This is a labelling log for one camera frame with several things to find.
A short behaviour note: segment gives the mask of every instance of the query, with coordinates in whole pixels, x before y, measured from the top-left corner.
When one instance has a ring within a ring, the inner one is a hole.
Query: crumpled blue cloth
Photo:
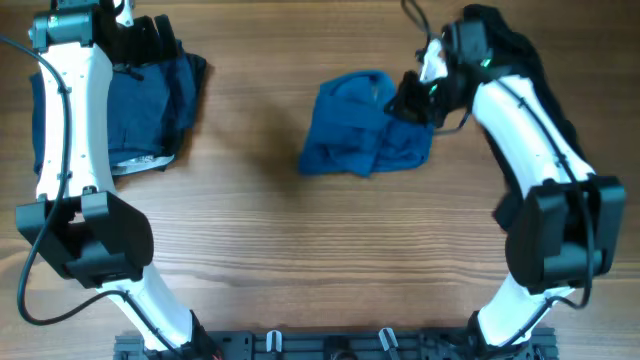
[[[433,126],[385,114],[395,93],[391,77],[382,71],[356,72],[322,84],[298,171],[368,177],[425,163]]]

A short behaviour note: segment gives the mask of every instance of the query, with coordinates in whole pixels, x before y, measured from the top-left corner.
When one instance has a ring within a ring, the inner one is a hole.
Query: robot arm
[[[482,22],[459,21],[443,33],[418,52],[421,74],[405,74],[387,111],[439,128],[451,111],[466,108],[518,192],[513,221],[501,224],[511,273],[470,320],[482,353],[527,341],[554,302],[572,304],[564,298],[574,289],[585,287],[588,300],[591,277],[611,267],[625,194],[567,143],[532,81],[493,58]],[[489,67],[492,61],[498,66]]]
[[[177,53],[170,51],[176,48],[175,39],[166,17],[156,18],[160,35],[149,18],[133,19],[132,0],[111,1],[53,4],[51,11],[36,16],[29,31],[34,48],[62,77],[71,113],[63,211],[54,214],[58,218],[47,229],[39,253],[63,278],[75,278],[99,293],[128,294],[127,301],[116,295],[109,298],[138,328],[148,350],[166,351],[168,344],[207,354],[210,344],[203,340],[197,319],[151,263],[148,220],[117,198],[109,165],[107,97],[114,65],[141,66],[175,57]],[[17,227],[32,244],[44,227],[48,205],[57,197],[67,130],[58,83],[42,64],[41,69],[46,138],[38,202],[16,210]],[[75,213],[82,213],[83,221],[69,223]]]

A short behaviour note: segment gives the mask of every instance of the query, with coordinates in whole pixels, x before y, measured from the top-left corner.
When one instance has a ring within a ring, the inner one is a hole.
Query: wood grain
[[[26,43],[47,3],[0,2],[0,32]],[[399,80],[416,68],[424,39],[398,3],[138,1],[137,14],[169,15],[186,50],[212,65],[181,159],[118,183],[152,223],[164,278],[207,328],[461,326],[505,277],[505,235],[491,218],[502,175],[474,126],[436,139],[415,171],[296,173],[322,82],[371,68]],[[421,3],[435,28],[466,5]],[[591,306],[558,307],[545,324],[558,329],[563,359],[640,358],[640,2],[485,3],[532,39],[591,163],[628,189],[616,262]],[[133,330],[113,304],[48,328],[17,314],[28,244],[14,208],[32,201],[36,184],[27,78],[37,67],[0,49],[0,359],[110,359],[113,337]],[[92,295],[42,261],[29,289],[40,317]]]

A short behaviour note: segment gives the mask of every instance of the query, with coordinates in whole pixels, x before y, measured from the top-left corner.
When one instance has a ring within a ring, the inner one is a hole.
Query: black mount
[[[593,276],[603,275],[613,263],[625,191],[617,178],[601,176],[581,182],[580,188],[593,219]],[[508,228],[507,265],[518,284],[532,294],[560,286],[583,287],[587,274],[583,221],[571,184],[548,181],[531,188]]]
[[[58,275],[85,288],[142,279],[142,269],[153,257],[151,225],[143,213],[110,192],[62,201],[38,251]],[[52,205],[40,201],[16,208],[16,227],[32,245]]]

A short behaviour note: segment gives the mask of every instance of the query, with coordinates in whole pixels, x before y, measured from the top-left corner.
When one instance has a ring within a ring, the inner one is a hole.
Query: folded blue cloth
[[[300,156],[303,175],[414,169],[427,161],[433,126],[384,113],[395,95],[382,71],[362,71],[320,86],[311,128]]]
[[[132,73],[142,78],[113,74],[107,98],[112,175],[166,168],[176,159],[186,130],[193,127],[207,63],[184,53],[180,41],[178,46],[181,55],[176,59],[133,68]],[[30,80],[34,171],[39,174],[44,161],[46,99],[42,73]]]

